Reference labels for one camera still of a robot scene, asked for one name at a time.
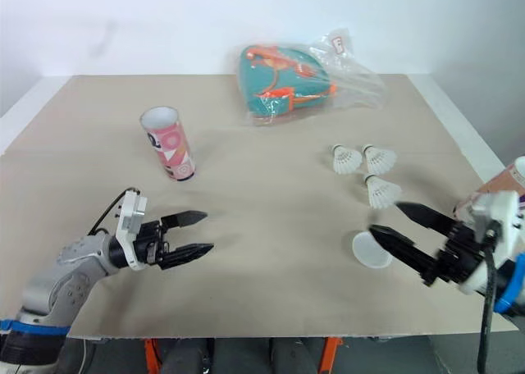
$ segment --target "beige table surface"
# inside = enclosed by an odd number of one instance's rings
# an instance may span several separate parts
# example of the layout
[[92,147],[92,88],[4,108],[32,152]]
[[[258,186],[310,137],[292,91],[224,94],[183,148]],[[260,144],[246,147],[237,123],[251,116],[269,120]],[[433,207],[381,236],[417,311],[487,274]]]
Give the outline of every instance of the beige table surface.
[[[0,158],[0,316],[23,285],[134,185],[146,220],[209,213],[171,231],[172,246],[213,242],[183,267],[130,269],[100,281],[72,335],[407,335],[479,331],[482,298],[437,281],[427,288],[394,260],[367,269],[350,240],[371,222],[393,226],[428,253],[444,242],[391,208],[373,212],[361,176],[330,168],[331,144],[376,143],[399,162],[385,176],[404,199],[449,213],[481,184],[457,145],[402,75],[384,76],[383,110],[355,108],[270,128],[245,124],[235,79],[215,76],[75,77]],[[180,110],[198,165],[169,180],[138,119]],[[114,228],[114,220],[107,226]],[[494,329],[512,325],[495,317]]]

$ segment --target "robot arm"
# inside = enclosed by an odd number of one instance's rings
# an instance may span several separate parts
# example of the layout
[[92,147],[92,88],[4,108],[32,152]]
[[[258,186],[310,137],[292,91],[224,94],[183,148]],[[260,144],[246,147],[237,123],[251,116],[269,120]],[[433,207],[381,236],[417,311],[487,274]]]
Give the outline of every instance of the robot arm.
[[471,227],[417,203],[398,203],[412,221],[444,235],[445,247],[431,257],[415,243],[387,226],[370,232],[385,250],[417,271],[425,285],[437,278],[455,282],[465,294],[485,296],[478,371],[485,371],[492,311],[525,332],[525,253],[511,257],[518,244],[523,214],[515,192],[483,194],[472,205]]
[[0,346],[0,373],[54,373],[67,333],[97,281],[123,267],[157,264],[162,270],[191,262],[213,244],[188,244],[170,252],[167,230],[192,225],[207,215],[188,211],[142,224],[146,198],[126,191],[116,236],[104,230],[65,247],[57,261],[33,277],[22,295],[16,320]]

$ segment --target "pink cylindrical container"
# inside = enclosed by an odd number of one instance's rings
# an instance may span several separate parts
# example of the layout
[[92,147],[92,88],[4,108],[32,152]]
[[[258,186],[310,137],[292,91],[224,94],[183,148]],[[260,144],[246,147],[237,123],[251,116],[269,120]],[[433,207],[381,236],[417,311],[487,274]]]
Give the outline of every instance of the pink cylindrical container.
[[151,108],[140,117],[140,124],[172,179],[184,181],[194,175],[195,164],[176,109],[168,106]]

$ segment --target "blue tape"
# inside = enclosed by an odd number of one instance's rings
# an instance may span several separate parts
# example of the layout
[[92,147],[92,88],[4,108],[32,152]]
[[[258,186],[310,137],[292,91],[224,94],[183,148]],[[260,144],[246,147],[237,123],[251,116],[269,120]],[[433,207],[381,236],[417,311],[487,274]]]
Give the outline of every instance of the blue tape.
[[525,278],[525,253],[520,253],[516,257],[514,273],[512,277],[510,277],[510,282],[504,293],[496,302],[494,312],[503,313],[512,306],[512,303],[514,303],[514,300],[519,296],[519,293],[522,290],[523,278]]
[[32,335],[67,335],[71,326],[41,326],[18,322],[13,319],[0,321],[0,331],[20,331]]

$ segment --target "feathered shuttlecock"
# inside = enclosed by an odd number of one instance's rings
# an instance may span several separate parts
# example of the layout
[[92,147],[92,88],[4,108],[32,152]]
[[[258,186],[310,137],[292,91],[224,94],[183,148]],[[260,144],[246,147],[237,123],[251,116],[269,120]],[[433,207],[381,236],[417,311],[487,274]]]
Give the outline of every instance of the feathered shuttlecock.
[[374,175],[387,173],[397,159],[397,155],[392,150],[377,148],[372,144],[363,146],[363,155],[367,159],[368,171]]
[[333,146],[331,152],[334,156],[334,171],[338,175],[355,172],[363,161],[363,156],[359,151],[343,147],[340,144]]
[[365,175],[364,182],[368,187],[368,202],[372,208],[388,208],[399,200],[403,192],[398,185],[384,181],[376,175]]

